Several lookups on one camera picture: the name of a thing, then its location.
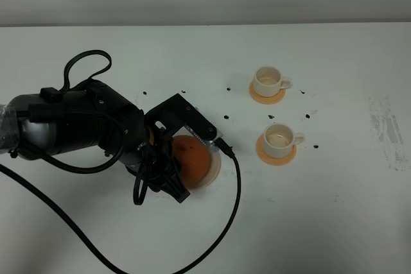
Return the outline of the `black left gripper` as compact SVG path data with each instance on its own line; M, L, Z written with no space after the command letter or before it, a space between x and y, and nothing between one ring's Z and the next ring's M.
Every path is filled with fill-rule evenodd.
M159 122L156 123L158 128L147 125L141 110L137 115L136 129L126 134L127 143L120 157L127 171L135 176L134 190L164 191L182 203L190 192L182 183L180 164L173 156L173 137L160 135L164 127Z

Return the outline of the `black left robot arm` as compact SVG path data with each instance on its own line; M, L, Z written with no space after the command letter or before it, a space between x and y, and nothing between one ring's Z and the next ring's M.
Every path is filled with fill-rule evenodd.
M1 152L41 159L81 175L99 173L120 162L135 177L135 204L142 204L147 190L165 192L182 202L189 191L182 182L172 140L186 125L190 110L176 94L144 113L93 79L72 89L43 88L39 94L17 96L1 107ZM104 151L106 163L76 167L57 159L58 154L93 146Z

